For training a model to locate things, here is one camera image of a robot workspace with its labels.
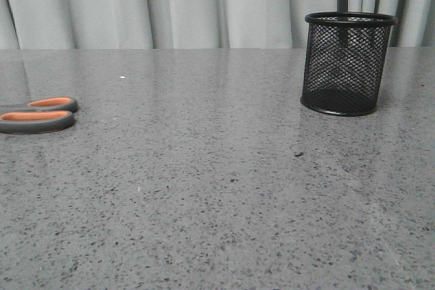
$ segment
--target scissor handle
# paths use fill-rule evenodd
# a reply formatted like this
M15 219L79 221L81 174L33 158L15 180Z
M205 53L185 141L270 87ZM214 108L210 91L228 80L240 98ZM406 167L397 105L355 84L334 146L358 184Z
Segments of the scissor handle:
M6 134L54 132L72 125L74 125L74 116L70 111L15 111L0 115L0 132Z
M65 110L70 112L76 112L78 109L77 100L68 96L60 96L56 98L43 98L27 103L36 111L58 111Z

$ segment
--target curtain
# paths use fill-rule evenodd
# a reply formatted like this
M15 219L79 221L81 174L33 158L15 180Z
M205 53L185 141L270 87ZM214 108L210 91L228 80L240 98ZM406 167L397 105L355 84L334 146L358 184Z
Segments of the curtain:
M395 15L391 46L435 46L435 0L0 0L0 48L301 48L305 15L336 10Z

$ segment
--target gray speckled countertop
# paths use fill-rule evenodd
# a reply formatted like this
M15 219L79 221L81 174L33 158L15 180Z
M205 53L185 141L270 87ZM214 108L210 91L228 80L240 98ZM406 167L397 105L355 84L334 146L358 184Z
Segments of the gray speckled countertop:
M435 48L364 117L302 107L304 61L1 51L0 103L80 110L0 134L0 289L435 289Z

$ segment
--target curtain fold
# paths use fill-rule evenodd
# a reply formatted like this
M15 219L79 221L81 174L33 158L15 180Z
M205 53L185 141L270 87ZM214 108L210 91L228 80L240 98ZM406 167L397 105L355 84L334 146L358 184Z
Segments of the curtain fold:
M392 46L435 46L435 0L0 0L0 48L300 48L310 12L395 15Z

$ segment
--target metal mesh cup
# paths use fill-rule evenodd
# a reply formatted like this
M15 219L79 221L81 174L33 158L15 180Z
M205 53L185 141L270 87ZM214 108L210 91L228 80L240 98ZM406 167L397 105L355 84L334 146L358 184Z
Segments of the metal mesh cup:
M376 110L389 32L397 18L383 14L325 12L309 23L300 102L332 115Z

